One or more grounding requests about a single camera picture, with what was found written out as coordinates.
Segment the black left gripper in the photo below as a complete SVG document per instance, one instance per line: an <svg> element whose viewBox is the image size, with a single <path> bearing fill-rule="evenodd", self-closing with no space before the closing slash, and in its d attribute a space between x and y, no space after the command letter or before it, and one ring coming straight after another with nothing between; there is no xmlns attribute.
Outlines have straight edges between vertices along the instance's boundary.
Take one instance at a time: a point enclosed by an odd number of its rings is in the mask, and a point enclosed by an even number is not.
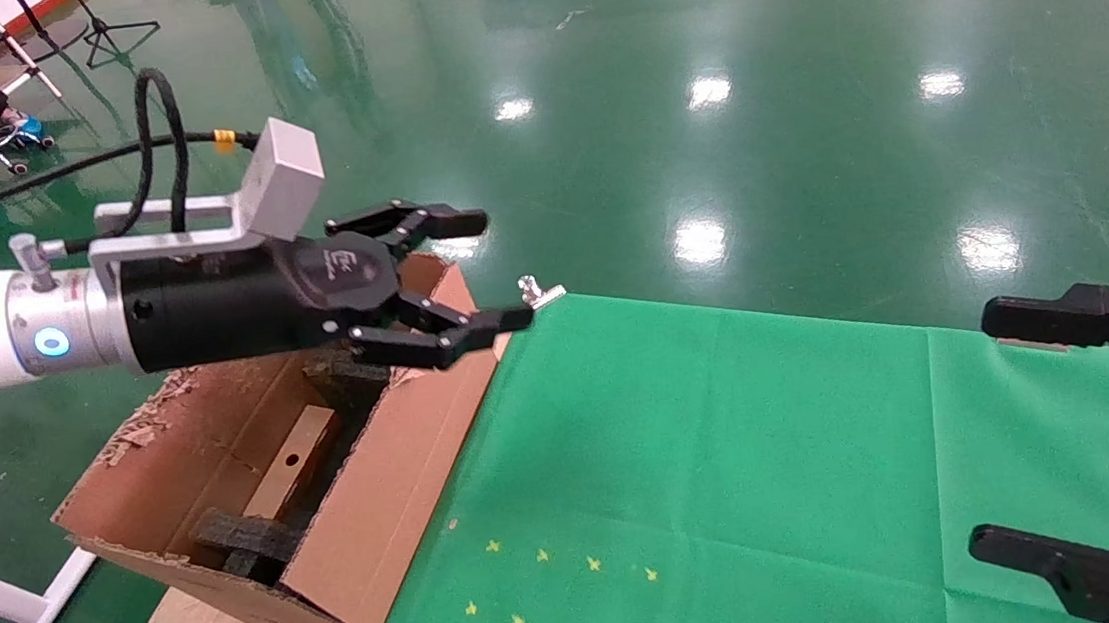
<svg viewBox="0 0 1109 623"><path fill-rule="evenodd" d="M120 263L128 340L147 372L301 351L338 340L358 362L449 370L535 308L467 313L401 288L401 258L428 239L480 237L484 210L400 200L325 221L326 236L267 241L184 263Z"/></svg>

